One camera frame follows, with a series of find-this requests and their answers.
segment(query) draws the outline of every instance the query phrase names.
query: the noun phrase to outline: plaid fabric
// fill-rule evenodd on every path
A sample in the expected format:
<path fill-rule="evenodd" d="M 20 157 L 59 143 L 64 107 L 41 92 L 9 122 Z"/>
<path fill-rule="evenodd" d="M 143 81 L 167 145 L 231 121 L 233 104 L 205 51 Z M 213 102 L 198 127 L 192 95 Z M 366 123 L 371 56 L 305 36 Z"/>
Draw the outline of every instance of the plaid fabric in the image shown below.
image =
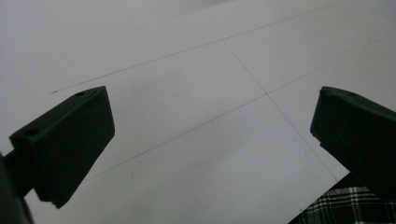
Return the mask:
<path fill-rule="evenodd" d="M 331 189 L 290 224 L 396 223 L 396 200 L 380 200 L 366 187 Z"/>

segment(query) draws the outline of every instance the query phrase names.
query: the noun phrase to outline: black object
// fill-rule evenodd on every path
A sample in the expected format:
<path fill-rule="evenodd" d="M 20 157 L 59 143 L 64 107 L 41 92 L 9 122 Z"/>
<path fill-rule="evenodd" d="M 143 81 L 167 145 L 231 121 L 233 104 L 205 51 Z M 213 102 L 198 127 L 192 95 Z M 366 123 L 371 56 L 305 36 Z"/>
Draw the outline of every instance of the black object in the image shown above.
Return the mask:
<path fill-rule="evenodd" d="M 356 93 L 320 91 L 311 133 L 364 186 L 396 199 L 396 113 Z"/>
<path fill-rule="evenodd" d="M 23 198 L 15 192 L 4 159 L 0 154 L 0 222 L 32 224 L 32 216 Z"/>
<path fill-rule="evenodd" d="M 15 194 L 34 188 L 57 208 L 72 197 L 115 132 L 106 87 L 79 92 L 10 136 L 5 156 Z"/>
<path fill-rule="evenodd" d="M 348 174 L 289 224 L 396 223 L 394 204 Z"/>

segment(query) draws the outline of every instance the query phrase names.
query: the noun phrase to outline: white surface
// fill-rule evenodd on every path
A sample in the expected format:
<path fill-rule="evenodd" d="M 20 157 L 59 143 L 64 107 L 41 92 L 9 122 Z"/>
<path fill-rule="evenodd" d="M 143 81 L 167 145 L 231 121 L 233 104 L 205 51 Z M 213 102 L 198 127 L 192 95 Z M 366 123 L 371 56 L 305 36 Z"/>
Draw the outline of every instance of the white surface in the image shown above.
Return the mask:
<path fill-rule="evenodd" d="M 36 223 L 290 221 L 347 173 L 309 133 L 321 85 L 396 109 L 396 23 L 369 1 L 1 1 L 2 153 L 91 87 L 116 122 L 64 208 L 26 197 Z"/>
<path fill-rule="evenodd" d="M 396 24 L 396 1 L 394 0 L 364 0 L 378 10 L 384 17 Z"/>
<path fill-rule="evenodd" d="M 1 73 L 57 91 L 339 1 L 4 0 Z"/>
<path fill-rule="evenodd" d="M 225 41 L 270 92 L 394 31 L 374 12 L 346 1 Z"/>
<path fill-rule="evenodd" d="M 322 86 L 353 91 L 396 111 L 396 35 L 338 60 L 317 72 L 270 93 L 298 132 L 338 178 L 347 174 L 309 132 Z"/>
<path fill-rule="evenodd" d="M 286 223 L 334 183 L 264 96 L 86 182 L 36 222 Z"/>
<path fill-rule="evenodd" d="M 103 85 L 109 94 L 116 136 L 87 178 L 265 94 L 221 41 L 60 94 L 67 97 Z"/>

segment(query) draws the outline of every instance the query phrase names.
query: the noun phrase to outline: checkered cloth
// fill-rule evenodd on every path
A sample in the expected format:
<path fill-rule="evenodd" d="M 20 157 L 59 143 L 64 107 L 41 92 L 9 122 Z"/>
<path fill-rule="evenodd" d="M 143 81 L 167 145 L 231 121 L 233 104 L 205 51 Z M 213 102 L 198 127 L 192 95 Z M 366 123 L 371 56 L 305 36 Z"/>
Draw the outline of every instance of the checkered cloth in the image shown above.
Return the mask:
<path fill-rule="evenodd" d="M 396 223 L 396 200 L 380 200 L 366 187 L 331 189 L 290 224 Z"/>

